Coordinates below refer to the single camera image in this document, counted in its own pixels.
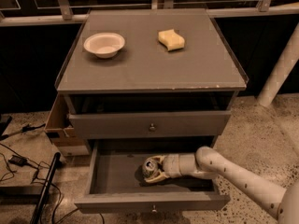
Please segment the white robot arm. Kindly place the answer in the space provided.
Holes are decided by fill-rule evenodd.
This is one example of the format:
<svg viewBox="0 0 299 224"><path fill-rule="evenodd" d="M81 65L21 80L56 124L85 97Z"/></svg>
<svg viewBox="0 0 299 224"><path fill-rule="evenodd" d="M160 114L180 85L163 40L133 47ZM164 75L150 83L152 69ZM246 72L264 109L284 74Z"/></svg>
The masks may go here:
<svg viewBox="0 0 299 224"><path fill-rule="evenodd" d="M148 157L142 165L147 183L191 176L212 179L221 175L257 203L278 224L299 224L299 181L285 189L225 159L211 147L195 153Z"/></svg>

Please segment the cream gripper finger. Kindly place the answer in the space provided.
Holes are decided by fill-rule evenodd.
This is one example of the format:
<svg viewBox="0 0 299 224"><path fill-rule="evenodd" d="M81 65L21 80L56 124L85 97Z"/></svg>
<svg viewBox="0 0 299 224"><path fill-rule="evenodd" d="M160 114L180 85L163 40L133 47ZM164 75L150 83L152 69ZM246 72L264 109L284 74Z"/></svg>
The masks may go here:
<svg viewBox="0 0 299 224"><path fill-rule="evenodd" d="M162 165L165 159L165 155L157 155L157 156L151 156L148 160L149 166L156 166L156 165Z"/></svg>
<svg viewBox="0 0 299 224"><path fill-rule="evenodd" d="M147 175L144 180L149 184L159 183L168 178L168 175L165 172L157 171L155 173L151 173Z"/></svg>

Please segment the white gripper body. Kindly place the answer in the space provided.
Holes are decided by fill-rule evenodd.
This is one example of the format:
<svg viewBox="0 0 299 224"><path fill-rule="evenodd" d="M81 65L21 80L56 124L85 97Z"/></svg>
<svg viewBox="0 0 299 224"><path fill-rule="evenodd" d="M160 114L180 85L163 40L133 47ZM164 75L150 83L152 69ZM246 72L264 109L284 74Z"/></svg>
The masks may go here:
<svg viewBox="0 0 299 224"><path fill-rule="evenodd" d="M163 160L164 175L167 178L181 177L179 170L179 154L169 154Z"/></svg>

